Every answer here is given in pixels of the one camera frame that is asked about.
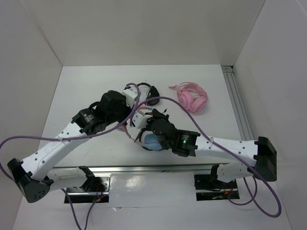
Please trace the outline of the pink blue cat-ear headphones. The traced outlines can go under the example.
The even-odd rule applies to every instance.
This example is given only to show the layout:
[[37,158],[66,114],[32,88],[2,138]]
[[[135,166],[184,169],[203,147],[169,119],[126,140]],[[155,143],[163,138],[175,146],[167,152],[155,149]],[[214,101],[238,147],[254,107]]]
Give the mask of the pink blue cat-ear headphones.
[[147,134],[143,139],[141,139],[141,141],[139,141],[131,137],[126,125],[120,126],[119,128],[117,128],[117,131],[125,133],[130,140],[132,140],[134,143],[138,144],[147,151],[161,151],[163,149],[154,134]]

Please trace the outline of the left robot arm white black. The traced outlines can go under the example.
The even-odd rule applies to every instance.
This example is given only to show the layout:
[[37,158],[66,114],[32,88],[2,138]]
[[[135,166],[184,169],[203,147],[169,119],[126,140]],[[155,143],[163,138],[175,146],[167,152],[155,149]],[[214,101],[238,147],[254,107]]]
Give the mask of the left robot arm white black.
[[32,155],[8,162],[11,177],[28,203],[42,199],[48,192],[66,187],[90,191],[101,183],[86,166],[54,169],[54,166],[78,146],[103,133],[107,126],[124,124],[138,103],[140,93],[134,89],[110,90],[100,101],[80,110],[71,122],[49,143]]

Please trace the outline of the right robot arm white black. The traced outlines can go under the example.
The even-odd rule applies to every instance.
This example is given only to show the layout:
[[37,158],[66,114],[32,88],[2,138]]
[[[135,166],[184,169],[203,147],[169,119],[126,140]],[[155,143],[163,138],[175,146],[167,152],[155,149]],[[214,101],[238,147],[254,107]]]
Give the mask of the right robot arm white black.
[[229,160],[211,168],[209,182],[215,188],[232,180],[253,176],[266,182],[277,180],[277,151],[267,137],[241,141],[205,137],[199,132],[177,129],[169,116],[154,109],[147,119],[145,131],[158,146],[150,150],[171,150],[180,157],[217,157]]

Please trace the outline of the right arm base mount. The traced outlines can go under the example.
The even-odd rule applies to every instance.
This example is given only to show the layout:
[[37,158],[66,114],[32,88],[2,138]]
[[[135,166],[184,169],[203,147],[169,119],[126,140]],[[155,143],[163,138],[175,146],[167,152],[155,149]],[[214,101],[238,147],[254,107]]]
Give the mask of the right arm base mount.
[[227,200],[228,195],[231,199],[240,198],[236,180],[225,183],[211,180],[208,174],[195,174],[194,186],[197,201]]

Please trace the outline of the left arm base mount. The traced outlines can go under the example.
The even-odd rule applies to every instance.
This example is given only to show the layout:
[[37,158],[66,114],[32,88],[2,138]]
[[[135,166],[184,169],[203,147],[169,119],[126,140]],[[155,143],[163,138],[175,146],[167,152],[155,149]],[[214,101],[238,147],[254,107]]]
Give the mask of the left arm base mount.
[[109,202],[109,190],[111,184],[110,173],[98,173],[96,177],[100,179],[99,184],[93,185],[90,189],[84,191],[80,187],[68,187],[66,192],[73,204],[90,204]]

